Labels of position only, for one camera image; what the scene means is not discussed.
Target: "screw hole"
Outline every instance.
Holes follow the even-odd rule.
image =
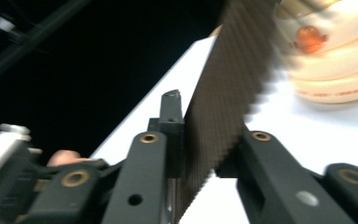
[[[136,206],[136,205],[139,205],[140,203],[142,203],[143,200],[144,199],[142,198],[141,195],[133,194],[129,198],[129,204],[132,205],[132,206]]]
[[[253,133],[252,137],[259,142],[269,142],[271,136],[267,133]]]
[[[358,185],[358,172],[352,169],[342,169],[338,171],[339,176],[345,181]]]
[[[143,143],[154,143],[157,142],[158,137],[154,134],[145,134],[141,137],[141,142]]]

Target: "white table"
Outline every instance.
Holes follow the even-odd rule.
[[[160,96],[171,90],[182,95],[185,114],[214,37],[194,43],[140,104],[97,148],[92,158],[111,164],[126,158],[133,136],[145,132],[149,118],[157,118]],[[246,117],[250,130],[274,134],[306,168],[321,174],[325,165],[347,162],[358,165],[358,101],[342,105],[318,105],[299,99],[277,70],[271,94],[260,95],[256,114]],[[248,223],[235,179],[212,177],[186,211],[186,223]]]

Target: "tape roll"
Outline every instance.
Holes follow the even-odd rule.
[[[358,39],[327,52],[311,55],[281,54],[280,58],[292,77],[328,80],[358,72]]]
[[[302,98],[324,104],[358,100],[358,73],[333,80],[309,81],[290,77],[295,92]]]
[[[282,10],[280,5],[275,7],[277,32],[272,38],[282,52],[323,52],[358,38],[358,0],[337,1],[321,11],[292,19],[280,17]],[[310,45],[317,48],[307,50]]]

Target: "orange sticker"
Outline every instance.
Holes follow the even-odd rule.
[[[298,47],[304,53],[311,54],[322,48],[326,35],[321,35],[314,26],[303,26],[297,31]]]

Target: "black background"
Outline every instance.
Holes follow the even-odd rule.
[[[0,124],[28,127],[44,150],[42,162],[61,148],[90,155],[185,50],[217,26],[223,5],[93,1],[0,76]]]

